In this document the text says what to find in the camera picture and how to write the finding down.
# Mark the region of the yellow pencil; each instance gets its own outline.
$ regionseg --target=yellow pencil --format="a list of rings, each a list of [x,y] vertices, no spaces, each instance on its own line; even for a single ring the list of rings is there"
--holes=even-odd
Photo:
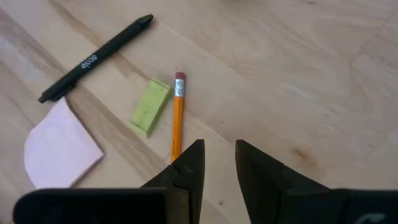
[[[173,139],[172,139],[172,151],[170,155],[171,162],[176,160],[176,158],[181,154],[184,81],[185,81],[185,74],[182,72],[177,72],[175,74],[175,86],[174,86]]]

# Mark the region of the sticky note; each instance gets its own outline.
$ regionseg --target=sticky note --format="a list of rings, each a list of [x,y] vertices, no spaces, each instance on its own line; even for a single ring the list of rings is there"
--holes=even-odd
[[[37,189],[70,187],[102,157],[102,150],[65,98],[32,129],[25,142],[25,169]]]

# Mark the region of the green eraser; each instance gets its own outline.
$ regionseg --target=green eraser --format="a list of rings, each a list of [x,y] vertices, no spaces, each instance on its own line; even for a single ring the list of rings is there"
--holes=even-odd
[[[135,132],[148,138],[169,99],[170,89],[170,86],[159,80],[154,78],[149,80],[144,96],[138,102],[130,120]]]

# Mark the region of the pink pencil eraser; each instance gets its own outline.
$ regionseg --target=pink pencil eraser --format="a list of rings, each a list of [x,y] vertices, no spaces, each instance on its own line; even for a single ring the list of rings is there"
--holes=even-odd
[[[184,79],[185,79],[185,74],[184,74],[183,72],[177,72],[177,73],[175,74],[175,79],[182,79],[182,80],[184,80]]]

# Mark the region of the black pen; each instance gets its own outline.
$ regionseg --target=black pen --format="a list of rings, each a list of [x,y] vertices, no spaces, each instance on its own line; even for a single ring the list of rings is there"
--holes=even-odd
[[[47,100],[57,101],[75,87],[77,81],[94,69],[103,60],[118,51],[129,40],[145,30],[153,20],[153,15],[149,14],[134,21],[118,35],[113,37],[108,43],[100,47],[96,52],[84,59],[74,69],[60,78],[50,88],[42,93],[39,102],[44,103]]]

